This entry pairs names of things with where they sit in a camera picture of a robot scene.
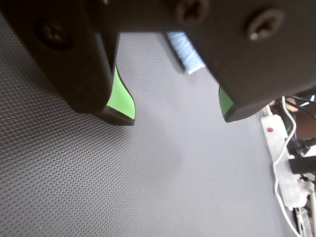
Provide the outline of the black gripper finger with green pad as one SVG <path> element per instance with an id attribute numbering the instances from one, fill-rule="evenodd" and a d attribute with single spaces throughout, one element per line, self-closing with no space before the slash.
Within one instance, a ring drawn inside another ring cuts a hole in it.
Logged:
<path id="1" fill-rule="evenodd" d="M 220 84 L 226 122 L 316 85 L 313 0 L 157 0 L 154 13 L 187 34 Z"/>
<path id="2" fill-rule="evenodd" d="M 3 0 L 2 15 L 77 113 L 132 126 L 133 97 L 116 64 L 120 34 L 97 19 L 101 0 Z"/>

